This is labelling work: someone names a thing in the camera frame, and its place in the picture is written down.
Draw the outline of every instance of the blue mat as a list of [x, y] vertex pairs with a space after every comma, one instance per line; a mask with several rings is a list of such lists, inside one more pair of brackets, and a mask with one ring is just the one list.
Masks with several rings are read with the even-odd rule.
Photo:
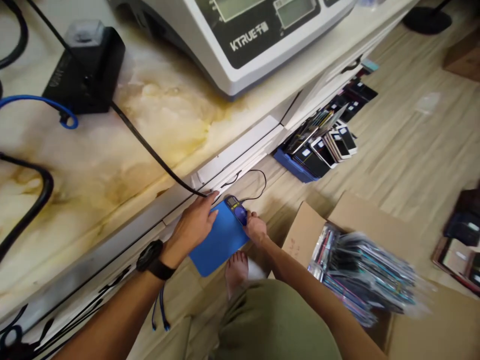
[[202, 277], [207, 277], [247, 243], [242, 224], [224, 201], [211, 211], [218, 210], [210, 234], [190, 253], [190, 259]]

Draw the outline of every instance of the wristwatch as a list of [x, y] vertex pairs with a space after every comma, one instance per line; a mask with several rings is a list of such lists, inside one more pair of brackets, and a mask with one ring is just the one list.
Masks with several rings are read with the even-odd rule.
[[155, 240], [148, 244], [143, 249], [136, 261], [136, 269], [140, 272], [148, 270], [160, 280], [167, 281], [172, 277], [176, 269], [169, 268], [159, 257], [164, 248], [164, 243], [161, 240]]

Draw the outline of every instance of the blue cable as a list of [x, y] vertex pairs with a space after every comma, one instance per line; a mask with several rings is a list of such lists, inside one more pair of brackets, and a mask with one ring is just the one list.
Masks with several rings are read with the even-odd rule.
[[157, 323], [155, 322], [155, 309], [157, 308], [157, 300], [160, 304], [161, 319], [163, 321], [163, 328], [165, 331], [170, 330], [170, 323], [167, 321], [167, 316], [165, 315], [165, 305], [164, 305], [164, 288], [163, 286], [158, 293], [158, 298], [155, 298], [155, 303], [153, 304], [153, 311], [151, 312], [151, 328], [153, 331], [157, 331]]
[[160, 295], [158, 297], [160, 299], [160, 311], [161, 311], [161, 319], [163, 320], [163, 328], [165, 329], [165, 331], [169, 331], [170, 323], [167, 321], [167, 316], [165, 315], [164, 289], [165, 289], [165, 286], [161, 288]]
[[79, 126], [79, 119], [77, 116], [67, 107], [63, 106], [62, 104], [50, 100], [49, 98], [42, 97], [42, 96], [34, 96], [34, 95], [13, 95], [13, 96], [7, 96], [3, 99], [0, 100], [0, 109], [3, 108], [5, 105], [9, 103], [13, 103], [18, 100], [38, 100], [38, 101], [43, 101], [44, 103], [47, 103], [54, 108], [63, 111], [64, 113], [68, 114], [69, 117], [73, 120], [73, 124], [68, 126], [66, 123], [60, 122], [60, 124], [65, 128], [69, 130], [73, 130], [78, 128]]

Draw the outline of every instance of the floor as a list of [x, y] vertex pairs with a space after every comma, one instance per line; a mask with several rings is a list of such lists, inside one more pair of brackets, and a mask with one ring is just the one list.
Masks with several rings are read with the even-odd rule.
[[[468, 294], [430, 262], [459, 192], [480, 179], [480, 84], [441, 68], [447, 48], [474, 29], [474, 11], [468, 0], [452, 1], [446, 11], [453, 25], [442, 34], [427, 37], [399, 25], [369, 56], [380, 69], [365, 83], [379, 96], [349, 123], [358, 137], [357, 155], [310, 184], [299, 182], [271, 156], [256, 166], [265, 172], [267, 187], [262, 197], [245, 205], [267, 222], [275, 242], [284, 240], [302, 201], [326, 216], [342, 193], [350, 191], [419, 232], [415, 266], [423, 277]], [[439, 93], [440, 101], [425, 115], [415, 107], [429, 93]], [[262, 187], [263, 178], [252, 172], [229, 192], [250, 197]], [[266, 265], [251, 245], [246, 249]], [[184, 261], [165, 289], [167, 316], [180, 325], [168, 334], [145, 329], [129, 358], [173, 359], [182, 319], [192, 315], [186, 358], [204, 359], [217, 343], [226, 309], [223, 271], [221, 267], [201, 278], [190, 260]]]

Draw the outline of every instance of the person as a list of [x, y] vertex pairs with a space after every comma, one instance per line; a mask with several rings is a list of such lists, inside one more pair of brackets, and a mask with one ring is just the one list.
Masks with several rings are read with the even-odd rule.
[[[176, 269], [207, 237], [218, 194], [199, 197], [184, 211], [159, 256], [164, 265]], [[247, 256], [231, 256], [229, 304], [211, 359], [386, 359], [341, 301], [269, 238], [255, 212], [248, 212], [245, 231], [276, 279], [248, 281]], [[149, 271], [136, 273], [54, 359], [126, 359], [164, 283]]]

